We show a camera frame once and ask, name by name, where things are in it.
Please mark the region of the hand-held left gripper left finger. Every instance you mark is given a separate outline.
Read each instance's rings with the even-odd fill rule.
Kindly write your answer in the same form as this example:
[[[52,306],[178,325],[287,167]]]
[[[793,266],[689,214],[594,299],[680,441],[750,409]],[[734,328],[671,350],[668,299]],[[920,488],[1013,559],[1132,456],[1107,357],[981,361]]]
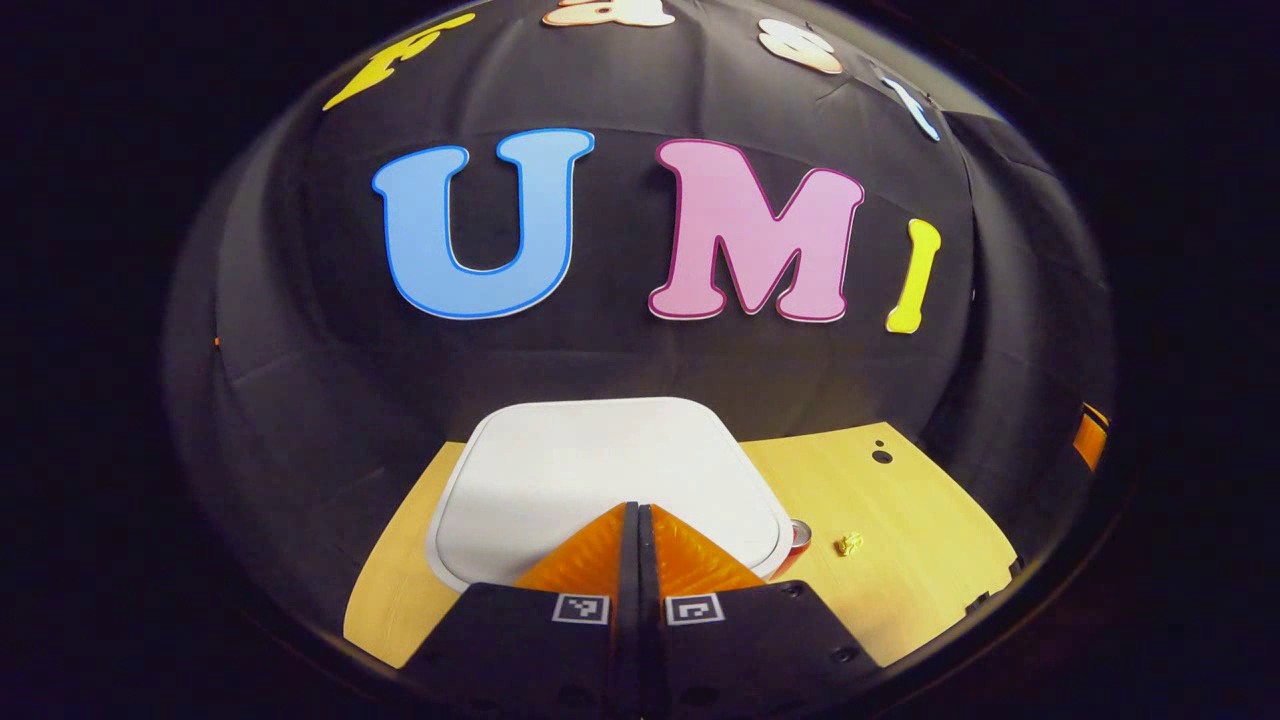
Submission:
[[[639,716],[639,506],[604,527],[603,592],[472,583],[399,670],[442,706],[480,719]]]

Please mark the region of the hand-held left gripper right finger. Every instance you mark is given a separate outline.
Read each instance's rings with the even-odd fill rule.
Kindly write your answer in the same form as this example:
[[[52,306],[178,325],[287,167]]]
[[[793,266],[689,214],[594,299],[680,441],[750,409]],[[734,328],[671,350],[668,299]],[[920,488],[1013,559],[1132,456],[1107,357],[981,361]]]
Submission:
[[[637,510],[643,719],[809,719],[881,665],[805,582],[763,583],[657,505]]]

